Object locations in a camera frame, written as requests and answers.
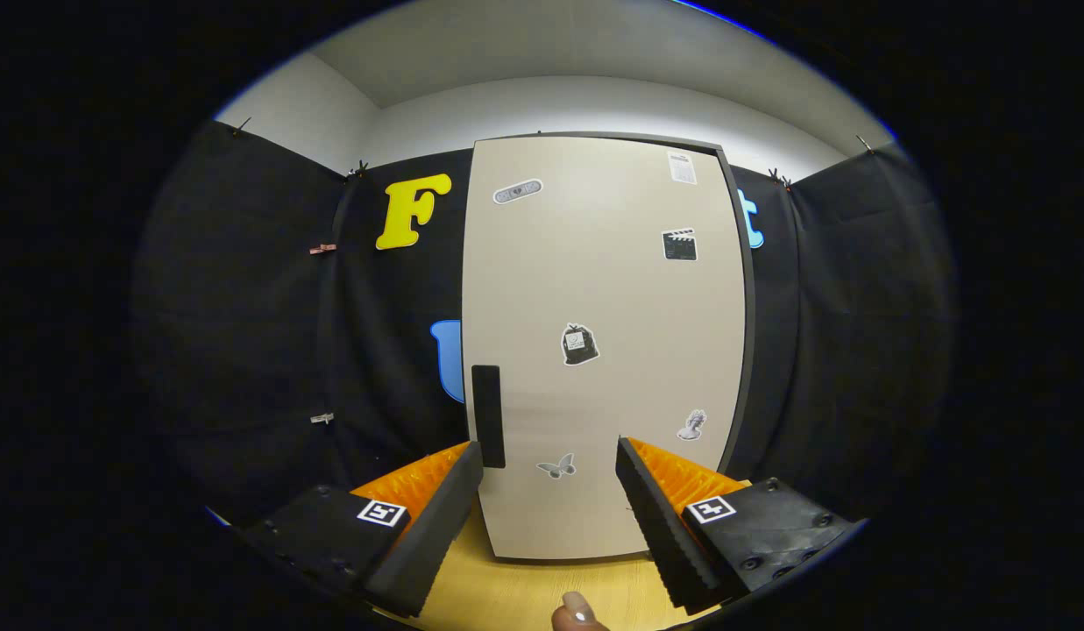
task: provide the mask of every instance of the blue letter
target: blue letter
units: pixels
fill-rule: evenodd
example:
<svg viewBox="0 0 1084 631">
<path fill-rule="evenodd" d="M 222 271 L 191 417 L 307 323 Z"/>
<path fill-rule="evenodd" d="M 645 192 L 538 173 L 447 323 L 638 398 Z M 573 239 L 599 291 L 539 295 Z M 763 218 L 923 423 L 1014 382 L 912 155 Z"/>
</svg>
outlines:
<svg viewBox="0 0 1084 631">
<path fill-rule="evenodd" d="M 763 245 L 763 232 L 753 231 L 751 229 L 751 218 L 749 215 L 756 215 L 757 208 L 756 203 L 750 203 L 746 199 L 745 192 L 737 189 L 737 194 L 740 195 L 740 205 L 745 208 L 745 226 L 748 227 L 748 244 L 754 249 Z"/>
<path fill-rule="evenodd" d="M 464 364 L 460 351 L 460 320 L 441 320 L 428 329 L 437 338 L 441 386 L 452 399 L 464 402 Z"/>
</svg>

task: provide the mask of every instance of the door frame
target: door frame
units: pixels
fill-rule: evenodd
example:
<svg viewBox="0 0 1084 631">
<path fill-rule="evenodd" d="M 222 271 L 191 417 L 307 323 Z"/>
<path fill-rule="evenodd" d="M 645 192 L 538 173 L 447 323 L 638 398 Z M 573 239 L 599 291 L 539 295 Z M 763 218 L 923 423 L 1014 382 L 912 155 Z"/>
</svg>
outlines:
<svg viewBox="0 0 1084 631">
<path fill-rule="evenodd" d="M 725 184 L 730 189 L 730 198 L 733 201 L 733 216 L 737 221 L 737 236 L 740 241 L 740 262 L 745 274 L 745 351 L 740 366 L 740 385 L 737 390 L 737 404 L 733 412 L 733 427 L 730 429 L 730 438 L 725 442 L 725 451 L 721 454 L 721 463 L 717 471 L 722 474 L 726 471 L 733 452 L 737 446 L 737 438 L 740 436 L 740 427 L 745 421 L 745 410 L 748 408 L 748 388 L 751 384 L 752 356 L 754 352 L 754 331 L 756 331 L 756 286 L 752 276 L 751 245 L 748 243 L 748 229 L 745 224 L 744 207 L 740 204 L 740 196 L 737 195 L 737 181 L 733 178 L 733 168 L 725 158 L 725 150 L 720 144 L 705 143 L 700 140 L 675 139 L 673 136 L 654 136 L 650 133 L 629 133 L 624 131 L 547 131 L 542 133 L 517 133 L 514 136 L 498 136 L 492 139 L 477 140 L 506 140 L 506 139 L 538 139 L 538 137 L 572 137 L 572 139 L 601 139 L 601 140 L 630 140 L 634 143 L 661 144 L 661 146 L 684 149 L 687 152 L 715 156 L 721 164 L 721 175 L 725 177 Z M 460 311 L 463 312 L 463 296 L 461 296 Z M 464 379 L 464 398 L 468 399 L 468 379 Z"/>
</svg>

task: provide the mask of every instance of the yellow letter f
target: yellow letter f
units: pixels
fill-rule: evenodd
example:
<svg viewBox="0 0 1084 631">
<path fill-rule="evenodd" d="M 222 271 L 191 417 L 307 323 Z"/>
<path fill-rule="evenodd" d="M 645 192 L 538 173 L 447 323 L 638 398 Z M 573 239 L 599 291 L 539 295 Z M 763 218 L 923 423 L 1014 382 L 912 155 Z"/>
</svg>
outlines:
<svg viewBox="0 0 1084 631">
<path fill-rule="evenodd" d="M 422 189 L 426 190 L 417 197 L 417 191 Z M 389 249 L 417 243 L 417 232 L 410 229 L 410 217 L 416 217 L 417 223 L 422 227 L 433 219 L 433 193 L 427 189 L 443 195 L 452 190 L 452 180 L 441 173 L 396 182 L 386 188 L 386 195 L 390 196 L 389 207 L 386 208 L 386 228 L 377 241 L 374 241 L 374 246 L 378 249 Z"/>
</svg>

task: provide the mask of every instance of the white wall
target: white wall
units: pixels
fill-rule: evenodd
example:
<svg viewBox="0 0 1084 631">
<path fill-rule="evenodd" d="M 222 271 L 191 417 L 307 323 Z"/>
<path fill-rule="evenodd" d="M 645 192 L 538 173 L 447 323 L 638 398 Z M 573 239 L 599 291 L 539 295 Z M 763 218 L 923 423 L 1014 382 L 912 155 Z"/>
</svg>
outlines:
<svg viewBox="0 0 1084 631">
<path fill-rule="evenodd" d="M 366 156 L 366 131 L 377 107 L 340 73 L 310 52 L 261 77 L 216 119 L 345 175 Z"/>
<path fill-rule="evenodd" d="M 805 131 L 692 89 L 601 76 L 538 76 L 446 89 L 383 108 L 358 157 L 371 167 L 534 131 L 627 131 L 721 144 L 730 164 L 801 180 L 846 159 Z"/>
</svg>

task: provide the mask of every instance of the black door handle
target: black door handle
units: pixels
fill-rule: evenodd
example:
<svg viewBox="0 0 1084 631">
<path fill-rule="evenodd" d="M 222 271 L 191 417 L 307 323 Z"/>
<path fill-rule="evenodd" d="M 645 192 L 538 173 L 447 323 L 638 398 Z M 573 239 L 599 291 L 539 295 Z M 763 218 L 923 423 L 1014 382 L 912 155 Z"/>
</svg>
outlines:
<svg viewBox="0 0 1084 631">
<path fill-rule="evenodd" d="M 482 466 L 505 469 L 502 447 L 502 389 L 498 366 L 473 366 L 475 439 L 482 452 Z"/>
</svg>

